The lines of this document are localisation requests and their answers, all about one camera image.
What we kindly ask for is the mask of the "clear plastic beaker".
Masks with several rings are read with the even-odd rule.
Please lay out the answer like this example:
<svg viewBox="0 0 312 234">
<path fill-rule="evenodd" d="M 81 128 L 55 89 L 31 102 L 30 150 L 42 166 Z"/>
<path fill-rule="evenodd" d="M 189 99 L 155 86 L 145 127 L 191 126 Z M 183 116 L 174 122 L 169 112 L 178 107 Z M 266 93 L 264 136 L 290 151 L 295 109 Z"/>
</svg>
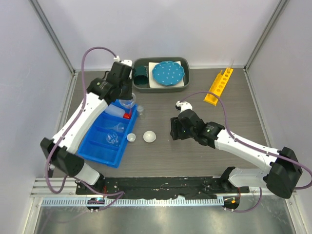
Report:
<svg viewBox="0 0 312 234">
<path fill-rule="evenodd" d="M 134 105 L 136 104 L 136 95 L 134 93 L 132 93 L 131 99 L 128 99 L 128 100 L 120 99 L 119 103 L 122 107 L 124 107 L 126 109 L 132 109 L 134 107 Z"/>
</svg>

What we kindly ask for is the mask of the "white squeeze bottle red cap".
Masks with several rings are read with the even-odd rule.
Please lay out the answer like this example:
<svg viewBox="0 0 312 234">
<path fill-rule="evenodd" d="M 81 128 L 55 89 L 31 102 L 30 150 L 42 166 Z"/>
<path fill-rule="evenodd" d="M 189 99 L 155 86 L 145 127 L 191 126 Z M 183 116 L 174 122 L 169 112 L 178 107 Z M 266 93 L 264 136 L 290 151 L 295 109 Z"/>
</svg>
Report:
<svg viewBox="0 0 312 234">
<path fill-rule="evenodd" d="M 125 108 L 121 108 L 118 106 L 115 106 L 113 104 L 110 104 L 104 111 L 106 114 L 114 116 L 114 117 L 119 117 L 119 118 L 124 118 L 124 119 L 131 119 L 132 117 L 132 110 L 126 110 Z"/>
</svg>

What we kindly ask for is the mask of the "small clear glass flask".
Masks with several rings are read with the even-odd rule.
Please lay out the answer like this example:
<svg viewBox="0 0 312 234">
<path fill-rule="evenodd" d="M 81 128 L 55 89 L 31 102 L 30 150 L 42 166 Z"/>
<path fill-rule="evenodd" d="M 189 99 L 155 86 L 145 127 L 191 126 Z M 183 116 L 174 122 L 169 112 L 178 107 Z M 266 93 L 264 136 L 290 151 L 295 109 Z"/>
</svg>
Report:
<svg viewBox="0 0 312 234">
<path fill-rule="evenodd" d="M 145 118 L 144 107 L 142 105 L 138 105 L 136 108 L 136 111 L 137 111 L 137 115 L 139 119 Z"/>
</svg>

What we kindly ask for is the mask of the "clear plastic funnel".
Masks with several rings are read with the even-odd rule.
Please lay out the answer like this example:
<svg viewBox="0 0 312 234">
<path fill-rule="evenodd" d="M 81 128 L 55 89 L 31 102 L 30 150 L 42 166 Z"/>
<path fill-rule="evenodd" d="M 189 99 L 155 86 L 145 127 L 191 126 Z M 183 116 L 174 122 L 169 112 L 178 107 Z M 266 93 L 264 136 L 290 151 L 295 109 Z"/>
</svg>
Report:
<svg viewBox="0 0 312 234">
<path fill-rule="evenodd" d="M 124 127 L 124 124 L 120 122 L 117 125 L 115 125 L 114 127 L 112 127 L 111 130 L 114 130 L 114 131 L 119 132 L 119 133 L 124 133 L 125 127 Z"/>
</svg>

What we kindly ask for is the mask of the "clear round glass flask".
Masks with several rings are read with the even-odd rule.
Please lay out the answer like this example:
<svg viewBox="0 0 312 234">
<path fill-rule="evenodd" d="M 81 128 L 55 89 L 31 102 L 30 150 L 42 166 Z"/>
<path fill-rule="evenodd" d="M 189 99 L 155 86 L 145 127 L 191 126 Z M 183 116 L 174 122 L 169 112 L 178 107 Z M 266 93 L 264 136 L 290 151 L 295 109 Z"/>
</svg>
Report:
<svg viewBox="0 0 312 234">
<path fill-rule="evenodd" d="M 118 147 L 120 145 L 119 136 L 116 132 L 108 132 L 105 139 L 112 146 Z"/>
</svg>

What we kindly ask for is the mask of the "yellow test tube rack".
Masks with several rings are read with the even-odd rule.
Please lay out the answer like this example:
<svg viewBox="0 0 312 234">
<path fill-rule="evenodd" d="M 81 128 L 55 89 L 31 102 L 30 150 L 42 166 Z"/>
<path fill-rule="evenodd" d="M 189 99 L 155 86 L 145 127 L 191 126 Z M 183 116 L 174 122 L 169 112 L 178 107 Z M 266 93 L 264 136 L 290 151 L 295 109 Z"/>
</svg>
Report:
<svg viewBox="0 0 312 234">
<path fill-rule="evenodd" d="M 227 83 L 230 80 L 230 77 L 233 73 L 233 68 L 226 68 L 225 71 L 223 72 L 222 70 L 217 74 L 215 80 L 213 81 L 209 92 L 217 95 L 218 97 L 221 97 Z M 204 102 L 209 103 L 211 105 L 217 106 L 219 100 L 217 97 L 215 97 L 214 95 L 208 93 L 204 100 Z"/>
</svg>

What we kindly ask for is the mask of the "blue plastic divided bin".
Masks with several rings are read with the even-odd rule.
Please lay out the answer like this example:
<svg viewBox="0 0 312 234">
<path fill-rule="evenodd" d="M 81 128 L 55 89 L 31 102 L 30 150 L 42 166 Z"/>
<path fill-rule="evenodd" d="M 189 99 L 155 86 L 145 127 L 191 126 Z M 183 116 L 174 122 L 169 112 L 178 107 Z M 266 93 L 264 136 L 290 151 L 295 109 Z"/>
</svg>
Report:
<svg viewBox="0 0 312 234">
<path fill-rule="evenodd" d="M 110 104 L 89 128 L 77 154 L 85 160 L 118 168 L 137 116 L 137 104 L 131 109 L 119 100 Z"/>
</svg>

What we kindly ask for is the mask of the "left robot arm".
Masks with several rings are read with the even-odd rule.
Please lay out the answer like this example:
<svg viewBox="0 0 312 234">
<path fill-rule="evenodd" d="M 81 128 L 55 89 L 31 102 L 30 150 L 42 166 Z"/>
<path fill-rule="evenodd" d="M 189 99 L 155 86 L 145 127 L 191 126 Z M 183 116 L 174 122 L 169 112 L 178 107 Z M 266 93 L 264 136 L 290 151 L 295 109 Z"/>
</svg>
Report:
<svg viewBox="0 0 312 234">
<path fill-rule="evenodd" d="M 70 177 L 87 183 L 92 194 L 100 194 L 104 183 L 101 174 L 77 156 L 78 147 L 97 117 L 117 99 L 130 99 L 132 94 L 132 61 L 114 62 L 107 77 L 90 82 L 85 97 L 67 123 L 52 139 L 44 138 L 40 146 L 50 164 Z"/>
</svg>

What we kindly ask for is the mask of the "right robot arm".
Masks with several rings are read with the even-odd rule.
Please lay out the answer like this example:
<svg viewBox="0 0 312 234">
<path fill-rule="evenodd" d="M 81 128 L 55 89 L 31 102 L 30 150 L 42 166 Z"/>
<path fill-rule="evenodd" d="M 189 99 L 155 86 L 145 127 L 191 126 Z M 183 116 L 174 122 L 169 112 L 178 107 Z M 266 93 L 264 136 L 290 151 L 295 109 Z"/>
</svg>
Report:
<svg viewBox="0 0 312 234">
<path fill-rule="evenodd" d="M 170 135 L 173 140 L 194 139 L 202 146 L 209 146 L 236 155 L 255 169 L 228 167 L 220 180 L 223 191 L 230 193 L 237 187 L 267 188 L 278 197 L 288 199 L 302 175 L 294 151 L 265 147 L 233 133 L 215 122 L 204 122 L 191 109 L 170 119 Z"/>
</svg>

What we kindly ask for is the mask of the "dark green mug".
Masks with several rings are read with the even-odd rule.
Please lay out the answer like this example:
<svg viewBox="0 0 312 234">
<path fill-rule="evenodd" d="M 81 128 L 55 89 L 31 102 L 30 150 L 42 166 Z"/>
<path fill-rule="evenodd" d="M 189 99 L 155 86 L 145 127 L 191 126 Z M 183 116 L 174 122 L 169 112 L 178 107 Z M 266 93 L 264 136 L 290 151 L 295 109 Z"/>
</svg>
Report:
<svg viewBox="0 0 312 234">
<path fill-rule="evenodd" d="M 134 74 L 133 81 L 135 85 L 137 86 L 146 85 L 148 83 L 149 81 L 148 71 L 145 66 L 139 66 L 134 68 L 133 74 Z"/>
</svg>

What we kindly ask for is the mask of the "white evaporating dish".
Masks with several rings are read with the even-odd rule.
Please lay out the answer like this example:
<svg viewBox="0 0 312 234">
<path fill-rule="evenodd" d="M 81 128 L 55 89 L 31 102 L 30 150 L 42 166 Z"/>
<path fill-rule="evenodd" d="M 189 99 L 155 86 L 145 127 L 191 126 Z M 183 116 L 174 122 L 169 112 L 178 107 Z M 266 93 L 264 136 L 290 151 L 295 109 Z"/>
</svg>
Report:
<svg viewBox="0 0 312 234">
<path fill-rule="evenodd" d="M 147 143 L 152 143 L 156 140 L 156 134 L 153 131 L 146 131 L 143 134 L 143 140 Z"/>
</svg>

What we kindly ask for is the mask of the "grey plastic tray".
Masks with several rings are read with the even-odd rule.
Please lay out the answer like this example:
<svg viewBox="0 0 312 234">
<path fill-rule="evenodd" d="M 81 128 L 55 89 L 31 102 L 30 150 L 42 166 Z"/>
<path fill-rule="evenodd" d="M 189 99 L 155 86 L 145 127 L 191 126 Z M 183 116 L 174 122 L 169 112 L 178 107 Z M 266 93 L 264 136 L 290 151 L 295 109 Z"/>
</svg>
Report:
<svg viewBox="0 0 312 234">
<path fill-rule="evenodd" d="M 180 92 L 190 84 L 189 64 L 182 57 L 139 58 L 133 69 L 133 87 L 142 93 Z"/>
</svg>

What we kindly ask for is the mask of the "white square paper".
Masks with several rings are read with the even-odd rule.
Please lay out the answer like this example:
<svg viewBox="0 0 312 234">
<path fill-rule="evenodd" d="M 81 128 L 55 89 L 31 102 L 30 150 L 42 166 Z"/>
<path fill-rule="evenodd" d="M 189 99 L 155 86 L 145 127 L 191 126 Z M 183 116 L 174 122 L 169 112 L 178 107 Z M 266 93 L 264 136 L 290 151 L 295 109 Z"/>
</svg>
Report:
<svg viewBox="0 0 312 234">
<path fill-rule="evenodd" d="M 189 65 L 183 58 L 148 62 L 149 87 L 164 92 L 179 92 L 189 84 Z"/>
</svg>

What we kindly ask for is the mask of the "blue dotted plate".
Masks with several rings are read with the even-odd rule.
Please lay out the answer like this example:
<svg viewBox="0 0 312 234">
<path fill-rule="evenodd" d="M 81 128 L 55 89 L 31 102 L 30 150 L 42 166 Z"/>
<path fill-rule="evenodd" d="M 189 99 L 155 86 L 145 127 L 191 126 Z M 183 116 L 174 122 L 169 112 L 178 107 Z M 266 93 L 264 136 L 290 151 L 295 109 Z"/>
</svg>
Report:
<svg viewBox="0 0 312 234">
<path fill-rule="evenodd" d="M 149 63 L 149 85 L 151 88 L 183 87 L 185 71 L 181 61 Z"/>
</svg>

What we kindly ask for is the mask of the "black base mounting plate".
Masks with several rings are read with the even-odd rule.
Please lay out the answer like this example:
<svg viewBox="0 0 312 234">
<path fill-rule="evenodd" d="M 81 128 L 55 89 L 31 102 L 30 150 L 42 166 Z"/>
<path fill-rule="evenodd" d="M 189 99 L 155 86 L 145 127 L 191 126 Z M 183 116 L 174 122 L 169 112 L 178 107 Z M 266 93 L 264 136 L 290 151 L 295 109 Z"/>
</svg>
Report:
<svg viewBox="0 0 312 234">
<path fill-rule="evenodd" d="M 97 192 L 114 194 L 124 192 L 122 199 L 176 199 L 179 195 L 185 199 L 216 198 L 218 194 L 246 194 L 249 187 L 236 188 L 218 177 L 182 176 L 182 177 L 106 177 L 92 186 Z"/>
</svg>

